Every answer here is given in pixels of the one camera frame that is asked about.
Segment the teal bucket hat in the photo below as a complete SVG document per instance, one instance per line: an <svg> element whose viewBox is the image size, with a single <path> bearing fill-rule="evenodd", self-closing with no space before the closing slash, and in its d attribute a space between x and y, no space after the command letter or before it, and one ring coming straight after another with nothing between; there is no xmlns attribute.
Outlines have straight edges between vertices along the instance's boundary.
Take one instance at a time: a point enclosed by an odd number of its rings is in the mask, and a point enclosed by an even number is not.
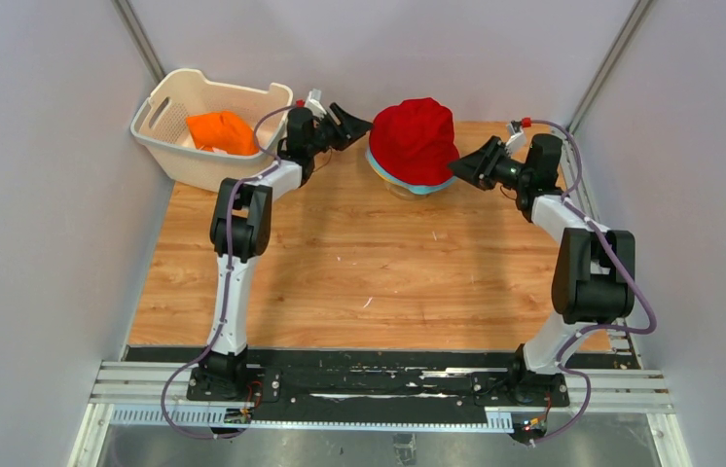
<svg viewBox="0 0 726 467"><path fill-rule="evenodd" d="M370 148L365 153L366 161L369 166L375 171L375 173L386 183L387 187L399 187L407 190L409 193L416 196L428 196L433 193L442 191L451 186L455 181L455 177L451 177L449 180L438 184L438 185L415 185L408 182L404 182L389 174L375 159Z"/></svg>

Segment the red bucket hat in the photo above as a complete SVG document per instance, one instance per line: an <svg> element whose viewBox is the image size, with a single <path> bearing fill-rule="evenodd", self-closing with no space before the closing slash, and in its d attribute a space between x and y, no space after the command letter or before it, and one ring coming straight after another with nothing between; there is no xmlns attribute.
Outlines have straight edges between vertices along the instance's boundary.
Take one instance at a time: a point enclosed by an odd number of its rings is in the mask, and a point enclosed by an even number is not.
<svg viewBox="0 0 726 467"><path fill-rule="evenodd" d="M431 97L389 106L375 116L368 148L401 181L441 184L454 177L447 164L459 159L453 112Z"/></svg>

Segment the wooden hat stand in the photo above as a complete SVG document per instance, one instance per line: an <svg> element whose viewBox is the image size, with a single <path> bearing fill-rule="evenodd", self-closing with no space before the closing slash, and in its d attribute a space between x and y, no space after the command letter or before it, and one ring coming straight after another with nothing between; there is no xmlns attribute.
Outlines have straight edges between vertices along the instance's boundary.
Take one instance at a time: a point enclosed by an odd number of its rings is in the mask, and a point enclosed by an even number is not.
<svg viewBox="0 0 726 467"><path fill-rule="evenodd" d="M386 190L394 197L404 201L417 201L427 198L427 194L416 194L411 190L400 186L385 182Z"/></svg>

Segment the orange bucket hat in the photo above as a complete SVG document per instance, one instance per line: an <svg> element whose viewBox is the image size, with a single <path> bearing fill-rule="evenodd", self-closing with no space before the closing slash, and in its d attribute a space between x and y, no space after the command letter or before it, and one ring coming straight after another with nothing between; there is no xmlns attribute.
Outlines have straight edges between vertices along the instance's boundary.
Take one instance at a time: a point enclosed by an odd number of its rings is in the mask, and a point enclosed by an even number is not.
<svg viewBox="0 0 726 467"><path fill-rule="evenodd" d="M235 156L251 156L259 152L253 128L230 111L211 112L186 118L195 148Z"/></svg>

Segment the white plastic basket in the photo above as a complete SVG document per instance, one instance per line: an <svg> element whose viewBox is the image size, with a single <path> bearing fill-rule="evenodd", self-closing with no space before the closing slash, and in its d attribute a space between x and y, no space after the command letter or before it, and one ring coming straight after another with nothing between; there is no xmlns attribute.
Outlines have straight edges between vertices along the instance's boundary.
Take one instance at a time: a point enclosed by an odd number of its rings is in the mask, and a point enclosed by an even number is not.
<svg viewBox="0 0 726 467"><path fill-rule="evenodd" d="M230 111L254 128L262 117L293 102L293 91L283 84L259 90L210 81L198 69L180 68L169 72L145 99L130 132L170 179L216 192L222 179L255 175L272 163L272 157L200 150L186 119Z"/></svg>

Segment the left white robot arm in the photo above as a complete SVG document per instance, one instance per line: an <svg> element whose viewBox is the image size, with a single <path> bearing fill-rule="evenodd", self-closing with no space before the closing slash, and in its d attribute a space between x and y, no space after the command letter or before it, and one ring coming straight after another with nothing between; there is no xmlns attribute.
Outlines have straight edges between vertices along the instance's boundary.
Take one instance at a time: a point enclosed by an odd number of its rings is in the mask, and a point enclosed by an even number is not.
<svg viewBox="0 0 726 467"><path fill-rule="evenodd" d="M248 389L247 308L257 263L271 238L274 203L307 183L317 155L343 151L374 127L336 103L322 115L305 105L281 112L285 135L271 150L271 165L255 175L222 180L209 229L217 293L211 331L193 378L226 402L240 400Z"/></svg>

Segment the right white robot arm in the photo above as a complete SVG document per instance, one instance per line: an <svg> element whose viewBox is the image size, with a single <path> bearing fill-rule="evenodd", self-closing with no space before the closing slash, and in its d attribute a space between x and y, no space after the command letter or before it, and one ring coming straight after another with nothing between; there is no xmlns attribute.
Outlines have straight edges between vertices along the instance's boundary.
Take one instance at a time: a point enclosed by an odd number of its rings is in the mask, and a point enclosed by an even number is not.
<svg viewBox="0 0 726 467"><path fill-rule="evenodd" d="M635 304L627 279L635 264L635 238L598 225L565 195L558 185L562 155L559 137L537 134L525 160L518 162L494 136L448 165L456 178L475 188L513 191L523 217L559 245L550 292L553 311L519 346L501 384L522 406L558 390L566 361L587 336L628 316Z"/></svg>

